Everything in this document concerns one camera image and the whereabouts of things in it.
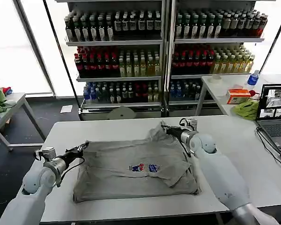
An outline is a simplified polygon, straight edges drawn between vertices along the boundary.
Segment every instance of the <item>dark floor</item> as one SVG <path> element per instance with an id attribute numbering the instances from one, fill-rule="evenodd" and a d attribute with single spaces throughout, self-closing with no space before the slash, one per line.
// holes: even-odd
<path id="1" fill-rule="evenodd" d="M 78 107 L 74 99 L 53 99 L 53 98 L 28 98 L 28 102 L 34 111 L 34 114 L 47 135 L 53 124 L 58 121 L 74 121 L 79 120 Z M 73 105 L 72 112 L 60 114 L 63 105 Z M 3 135 L 10 143 L 42 143 L 43 140 L 38 135 L 29 118 L 21 109 L 16 113 L 8 126 L 5 127 Z M 30 169 L 34 158 L 32 153 L 36 149 L 33 148 L 17 148 L 12 152 L 0 143 L 0 217 L 10 200 L 12 200 L 22 183 L 22 178 Z M 224 222 L 231 219 L 230 213 L 223 213 Z M 99 222 L 98 224 L 108 225 L 126 225 L 126 224 L 164 224 L 179 223 L 179 224 L 217 224 L 214 214 L 203 216 L 185 216 L 185 217 L 166 217 L 156 219 L 139 219 L 126 221 Z"/>

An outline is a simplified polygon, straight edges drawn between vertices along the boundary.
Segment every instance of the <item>laptop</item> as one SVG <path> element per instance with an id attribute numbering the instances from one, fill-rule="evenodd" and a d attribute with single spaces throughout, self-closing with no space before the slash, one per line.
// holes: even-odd
<path id="1" fill-rule="evenodd" d="M 281 153 L 281 83 L 262 86 L 256 122 Z"/>

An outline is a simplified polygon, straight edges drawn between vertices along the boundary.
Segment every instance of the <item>orange box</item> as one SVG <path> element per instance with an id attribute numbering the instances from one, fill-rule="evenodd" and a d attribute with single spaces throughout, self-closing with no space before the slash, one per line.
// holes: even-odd
<path id="1" fill-rule="evenodd" d="M 249 99 L 251 94 L 247 89 L 229 89 L 227 91 L 227 104 L 240 104 Z"/>

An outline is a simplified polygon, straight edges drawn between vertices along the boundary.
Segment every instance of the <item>printed logo on shirt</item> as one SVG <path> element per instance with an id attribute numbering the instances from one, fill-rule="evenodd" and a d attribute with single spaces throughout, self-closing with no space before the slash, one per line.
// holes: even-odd
<path id="1" fill-rule="evenodd" d="M 157 164 L 140 163 L 139 165 L 129 166 L 129 170 L 131 170 L 132 172 L 154 172 L 154 173 L 156 173 L 157 171 L 160 170 L 160 166 Z"/>

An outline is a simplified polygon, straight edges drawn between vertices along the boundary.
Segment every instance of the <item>laptop screen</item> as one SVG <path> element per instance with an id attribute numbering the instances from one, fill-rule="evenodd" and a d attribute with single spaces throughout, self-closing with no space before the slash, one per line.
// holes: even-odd
<path id="1" fill-rule="evenodd" d="M 281 83 L 262 86 L 256 119 L 281 120 Z"/>

